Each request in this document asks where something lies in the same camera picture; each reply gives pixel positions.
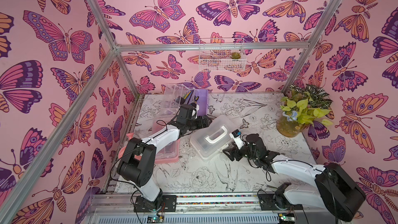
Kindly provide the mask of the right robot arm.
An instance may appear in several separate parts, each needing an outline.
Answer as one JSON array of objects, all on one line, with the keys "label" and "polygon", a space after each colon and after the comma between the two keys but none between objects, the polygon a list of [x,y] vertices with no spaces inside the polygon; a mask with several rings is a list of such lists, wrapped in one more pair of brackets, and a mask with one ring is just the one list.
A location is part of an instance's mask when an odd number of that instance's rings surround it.
[{"label": "right robot arm", "polygon": [[280,210],[294,205],[309,205],[328,210],[337,220],[350,222],[365,201],[365,193],[338,164],[310,164],[268,150],[258,134],[229,133],[232,144],[223,150],[231,161],[243,158],[265,172],[266,181],[272,174],[286,175],[310,186],[294,188],[283,183],[274,191],[273,201]]}]

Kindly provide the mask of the pink toolbox clear lid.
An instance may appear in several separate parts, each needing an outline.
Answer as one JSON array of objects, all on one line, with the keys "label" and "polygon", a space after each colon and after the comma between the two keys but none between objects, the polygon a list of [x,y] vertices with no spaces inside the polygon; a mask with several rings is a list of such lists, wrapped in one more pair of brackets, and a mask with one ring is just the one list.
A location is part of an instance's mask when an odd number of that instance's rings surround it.
[{"label": "pink toolbox clear lid", "polygon": [[[164,128],[165,123],[168,123],[173,118],[172,115],[158,116],[153,119],[151,134],[155,134]],[[174,141],[162,150],[159,150],[155,157],[155,164],[176,163],[179,161],[179,140]]]}]

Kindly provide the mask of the white toolbox clear lid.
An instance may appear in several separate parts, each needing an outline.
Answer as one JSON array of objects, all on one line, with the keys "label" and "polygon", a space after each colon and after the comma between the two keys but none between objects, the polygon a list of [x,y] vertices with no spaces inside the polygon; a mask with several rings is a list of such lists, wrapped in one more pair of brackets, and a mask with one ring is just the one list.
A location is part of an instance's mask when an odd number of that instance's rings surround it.
[{"label": "white toolbox clear lid", "polygon": [[232,142],[230,134],[238,128],[228,116],[220,115],[209,127],[195,131],[190,138],[192,147],[203,160],[215,156]]}]

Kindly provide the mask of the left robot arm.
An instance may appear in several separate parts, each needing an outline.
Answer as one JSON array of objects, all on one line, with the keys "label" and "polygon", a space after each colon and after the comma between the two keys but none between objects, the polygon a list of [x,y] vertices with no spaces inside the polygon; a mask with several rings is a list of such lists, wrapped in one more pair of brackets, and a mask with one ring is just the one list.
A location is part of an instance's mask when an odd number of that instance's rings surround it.
[{"label": "left robot arm", "polygon": [[196,104],[181,105],[176,115],[164,123],[163,129],[147,138],[128,141],[118,159],[117,174],[134,184],[146,201],[159,201],[163,192],[152,177],[157,153],[189,132],[205,129],[211,123],[207,115],[198,115]]}]

